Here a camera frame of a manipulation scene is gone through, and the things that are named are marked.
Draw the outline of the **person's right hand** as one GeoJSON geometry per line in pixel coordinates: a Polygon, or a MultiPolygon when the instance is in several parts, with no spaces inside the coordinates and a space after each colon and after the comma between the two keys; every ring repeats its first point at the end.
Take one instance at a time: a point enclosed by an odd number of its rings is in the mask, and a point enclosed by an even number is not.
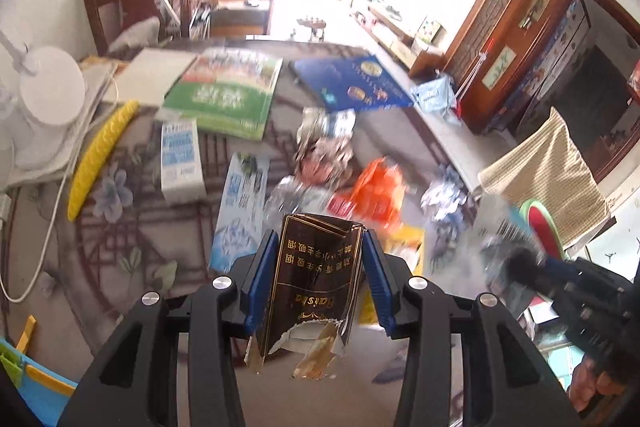
{"type": "Polygon", "coordinates": [[[567,396],[577,412],[585,410],[597,393],[604,397],[621,395],[626,389],[625,385],[614,381],[608,373],[602,372],[597,375],[595,368],[596,363],[587,355],[584,355],[582,361],[574,368],[567,396]]]}

